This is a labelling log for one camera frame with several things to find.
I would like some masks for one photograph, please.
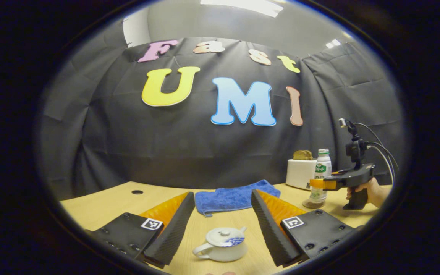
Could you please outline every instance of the letter m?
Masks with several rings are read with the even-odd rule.
[[[261,126],[274,126],[276,119],[271,111],[269,91],[271,85],[264,82],[253,82],[247,94],[244,94],[237,82],[228,77],[217,77],[212,82],[218,88],[217,113],[211,121],[214,124],[232,124],[234,116],[230,114],[230,104],[241,121],[246,123],[254,107],[252,123]]]

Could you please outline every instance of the bottle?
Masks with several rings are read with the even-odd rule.
[[[330,152],[328,149],[319,149],[317,164],[315,165],[315,179],[323,179],[332,175],[332,162],[330,160]],[[308,200],[302,204],[308,208],[319,208],[325,204],[327,199],[327,191],[321,188],[311,186],[311,193]]]

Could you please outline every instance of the wrinkled black fabric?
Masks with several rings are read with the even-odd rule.
[[[338,47],[339,52],[325,51],[302,61],[239,40],[177,40],[178,44],[157,60],[143,63],[137,60],[148,44],[127,49],[123,39],[119,45],[102,50],[83,48],[77,54],[79,58],[74,57],[59,81],[50,86],[50,101],[40,129],[44,137],[41,151],[44,175],[58,199],[87,195],[126,181],[205,189],[234,188],[262,179],[283,183],[287,160],[297,150],[311,150],[316,156],[319,148],[329,148],[333,169],[347,168],[353,166],[344,152],[350,135],[339,128],[340,117],[367,123],[383,142],[391,143],[390,150],[398,148],[393,141],[398,139],[400,110],[391,106],[396,91],[384,76],[368,70],[367,61],[355,50],[350,59],[344,59],[344,50],[353,49],[349,45]],[[225,51],[193,53],[196,44],[209,40],[222,42]],[[252,61],[249,49],[265,52],[272,65]],[[295,60],[301,72],[286,69],[278,55]],[[80,66],[72,64],[77,60]],[[184,66],[200,68],[187,99],[166,107],[152,107],[142,101],[149,71],[172,70],[162,85],[162,92],[167,93],[178,87],[178,68]],[[276,125],[252,124],[254,110],[242,124],[232,107],[233,124],[213,124],[210,117],[217,110],[215,77],[233,78],[244,92],[255,81],[271,85]],[[302,126],[290,122],[286,86],[300,91]],[[384,174],[386,164],[373,162],[382,167],[379,174]]]

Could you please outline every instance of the table surface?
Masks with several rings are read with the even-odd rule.
[[[280,198],[282,200],[306,211],[313,210],[302,205],[302,202],[309,198],[310,191],[288,186],[285,183],[275,184],[274,187],[281,191]],[[143,194],[132,194],[133,190],[141,190]],[[138,215],[187,191],[196,193],[213,190],[167,188],[130,181],[97,193],[61,201],[61,205],[82,228],[94,231],[124,212]],[[362,210],[342,210],[342,206],[348,202],[346,192],[345,188],[329,192],[325,205],[321,209],[353,228],[364,225],[376,214],[378,209],[367,204]],[[199,259],[192,253],[194,248],[205,242],[205,235],[211,229],[217,227],[241,228],[243,226],[247,227],[244,242],[249,250],[241,259],[221,263],[209,259]],[[285,268],[274,265],[260,231],[257,216],[252,208],[214,213],[213,217],[209,218],[198,213],[195,208],[171,264],[159,270],[174,275],[205,275],[207,273],[221,275],[227,271],[235,272],[237,275],[272,275],[283,269]]]

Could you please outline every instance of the white teapot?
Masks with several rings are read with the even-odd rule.
[[[219,262],[238,260],[248,251],[244,242],[246,229],[244,226],[239,230],[227,227],[210,230],[206,233],[206,243],[196,247],[192,252],[198,258]]]

